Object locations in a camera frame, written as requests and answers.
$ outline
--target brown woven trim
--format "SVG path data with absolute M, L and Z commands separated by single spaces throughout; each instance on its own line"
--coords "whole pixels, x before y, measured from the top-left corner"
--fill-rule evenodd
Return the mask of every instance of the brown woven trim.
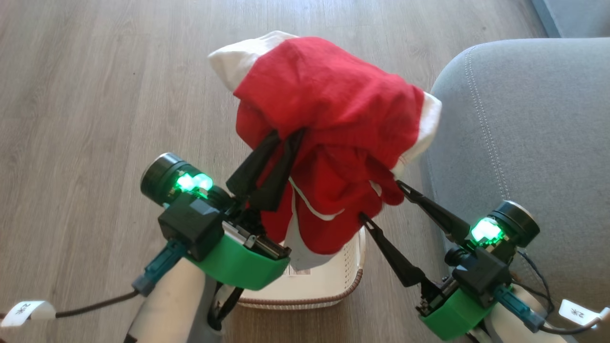
M 358 284 L 360 283 L 360 279 L 362 279 L 362 269 L 358 269 L 356 273 L 356 278 L 354 282 L 351 284 L 350 288 L 346 289 L 345 292 L 335 295 L 334 297 L 326 297 L 326 298 L 316 298 L 316 299 L 308 299 L 308 300 L 261 300 L 261 299 L 252 299 L 252 298 L 241 298 L 239 300 L 242 304 L 252 304 L 252 305 L 272 305 L 272 306 L 289 306 L 289 305 L 312 305 L 319 303 L 329 303 L 332 301 L 341 300 L 351 294 Z

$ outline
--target gray upholstered ottoman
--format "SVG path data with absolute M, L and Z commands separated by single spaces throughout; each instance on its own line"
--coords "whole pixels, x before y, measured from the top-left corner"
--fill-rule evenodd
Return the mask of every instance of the gray upholstered ottoman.
M 527 253 L 557 308 L 610 306 L 610 38 L 474 46 L 432 93 L 443 102 L 428 152 L 435 200 L 470 223 L 503 199 L 523 205 L 541 230 Z M 521 257 L 513 269 L 543 289 Z M 575 338 L 610 342 L 610 328 Z

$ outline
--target red fabric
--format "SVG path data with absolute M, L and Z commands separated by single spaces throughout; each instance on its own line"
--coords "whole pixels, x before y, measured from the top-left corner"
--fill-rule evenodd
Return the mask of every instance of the red fabric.
M 304 37 L 261 56 L 234 95 L 242 100 L 237 133 L 250 147 L 272 129 L 284 139 L 307 128 L 292 179 L 318 212 L 343 210 L 326 222 L 296 194 L 301 237 L 314 253 L 338 252 L 361 227 L 360 211 L 373 217 L 382 203 L 402 202 L 389 170 L 417 141 L 419 88 L 324 39 Z M 381 186 L 381 197 L 369 180 Z M 288 186 L 278 212 L 262 215 L 273 240 L 284 239 L 291 216 Z

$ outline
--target label inside basket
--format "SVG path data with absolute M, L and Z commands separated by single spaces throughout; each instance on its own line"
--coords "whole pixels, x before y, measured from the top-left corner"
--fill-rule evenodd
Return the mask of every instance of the label inside basket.
M 289 264 L 283 274 L 283 276 L 300 276 L 300 275 L 311 275 L 311 269 L 295 270 Z

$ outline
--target white plastic basket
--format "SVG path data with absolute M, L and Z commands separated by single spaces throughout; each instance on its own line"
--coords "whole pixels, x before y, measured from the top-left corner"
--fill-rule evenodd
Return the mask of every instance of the white plastic basket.
M 312 309 L 332 306 L 351 294 L 362 278 L 365 229 L 360 231 L 329 262 L 284 274 L 260 291 L 243 291 L 239 304 L 260 309 Z

